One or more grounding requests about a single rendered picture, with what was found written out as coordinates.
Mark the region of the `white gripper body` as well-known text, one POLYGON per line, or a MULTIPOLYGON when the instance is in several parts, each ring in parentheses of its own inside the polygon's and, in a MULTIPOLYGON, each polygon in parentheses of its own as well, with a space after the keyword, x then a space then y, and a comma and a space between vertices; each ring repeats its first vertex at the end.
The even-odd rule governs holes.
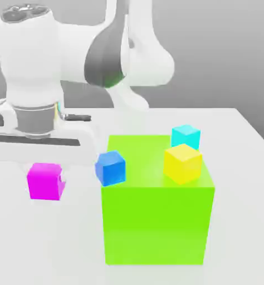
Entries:
POLYGON ((95 134, 88 124, 62 124, 46 139, 29 139, 0 127, 0 161, 90 166, 97 157, 95 134))

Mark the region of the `small magenta cube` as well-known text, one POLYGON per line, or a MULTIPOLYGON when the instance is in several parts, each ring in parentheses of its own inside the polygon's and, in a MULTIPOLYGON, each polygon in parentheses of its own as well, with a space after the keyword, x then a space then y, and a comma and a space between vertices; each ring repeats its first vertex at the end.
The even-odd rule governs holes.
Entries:
POLYGON ((34 200, 60 200, 65 188, 59 164, 34 163, 27 173, 30 198, 34 200))

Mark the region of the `small blue cube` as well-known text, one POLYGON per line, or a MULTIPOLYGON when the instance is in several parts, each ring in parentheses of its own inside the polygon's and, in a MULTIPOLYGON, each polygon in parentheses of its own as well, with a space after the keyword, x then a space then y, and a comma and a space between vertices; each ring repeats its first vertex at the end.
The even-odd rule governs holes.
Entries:
POLYGON ((126 180, 126 161, 116 150, 99 155, 95 173, 102 186, 122 183, 126 180))

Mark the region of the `small yellow cube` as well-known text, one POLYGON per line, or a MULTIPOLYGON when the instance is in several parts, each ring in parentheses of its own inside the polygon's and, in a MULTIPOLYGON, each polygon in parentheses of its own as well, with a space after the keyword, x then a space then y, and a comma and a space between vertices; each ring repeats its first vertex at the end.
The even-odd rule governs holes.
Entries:
POLYGON ((197 180, 201 175, 203 156, 186 144, 164 151, 163 173, 177 184, 197 180))

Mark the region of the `small cyan cube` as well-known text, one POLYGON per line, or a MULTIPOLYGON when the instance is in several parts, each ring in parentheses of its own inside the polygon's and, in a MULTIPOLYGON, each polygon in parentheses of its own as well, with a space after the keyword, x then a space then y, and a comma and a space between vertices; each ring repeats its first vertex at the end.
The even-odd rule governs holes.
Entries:
POLYGON ((182 125, 172 128, 170 145, 171 147, 174 147, 180 144, 186 144, 192 147, 193 149, 198 150, 200 139, 200 130, 190 125, 182 125))

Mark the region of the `large green box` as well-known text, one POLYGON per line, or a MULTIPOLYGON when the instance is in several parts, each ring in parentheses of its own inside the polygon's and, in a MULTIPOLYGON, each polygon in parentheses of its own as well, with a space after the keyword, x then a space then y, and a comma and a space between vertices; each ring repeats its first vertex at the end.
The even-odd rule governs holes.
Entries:
POLYGON ((215 186, 203 165, 179 185, 163 173, 167 135, 111 135, 107 150, 126 161, 126 180, 101 188, 108 265, 201 265, 215 186))

